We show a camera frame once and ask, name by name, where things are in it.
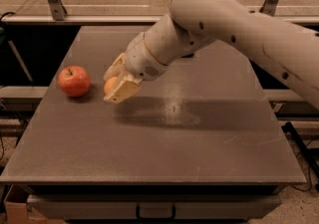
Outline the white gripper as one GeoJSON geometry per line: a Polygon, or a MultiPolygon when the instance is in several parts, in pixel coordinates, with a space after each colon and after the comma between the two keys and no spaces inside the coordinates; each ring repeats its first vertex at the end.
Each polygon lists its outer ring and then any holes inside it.
{"type": "Polygon", "coordinates": [[[111,91],[104,96],[104,101],[119,104],[135,95],[141,89],[141,83],[153,81],[164,74],[166,65],[158,62],[149,52],[145,43],[145,33],[139,33],[126,49],[121,53],[106,70],[103,79],[107,81],[117,77],[111,91]]]}

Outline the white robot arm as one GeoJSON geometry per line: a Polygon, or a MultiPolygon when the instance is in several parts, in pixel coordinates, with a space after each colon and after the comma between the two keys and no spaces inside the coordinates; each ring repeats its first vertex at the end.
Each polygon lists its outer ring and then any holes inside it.
{"type": "Polygon", "coordinates": [[[107,69],[104,100],[119,104],[176,59],[222,41],[319,109],[319,35],[252,12],[236,0],[169,0],[168,13],[139,33],[107,69]]]}

